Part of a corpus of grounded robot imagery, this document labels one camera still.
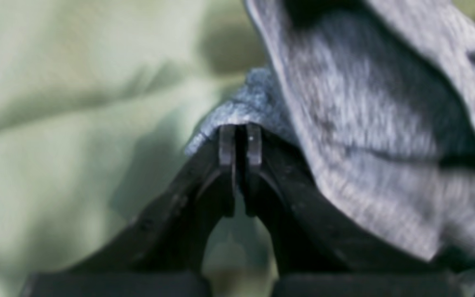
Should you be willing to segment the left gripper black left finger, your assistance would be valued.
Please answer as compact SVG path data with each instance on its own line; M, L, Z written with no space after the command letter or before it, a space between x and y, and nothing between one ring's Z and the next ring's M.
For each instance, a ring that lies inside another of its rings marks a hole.
M234 214L235 125L224 125L114 239L60 272L31 275L22 297L211 297L207 241Z

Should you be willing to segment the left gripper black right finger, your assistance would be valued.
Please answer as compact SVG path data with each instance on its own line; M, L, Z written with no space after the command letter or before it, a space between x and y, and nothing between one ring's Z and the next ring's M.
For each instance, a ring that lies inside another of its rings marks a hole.
M456 278L364 231L318 190L300 152L244 128L244 197L270 233L273 297L463 297Z

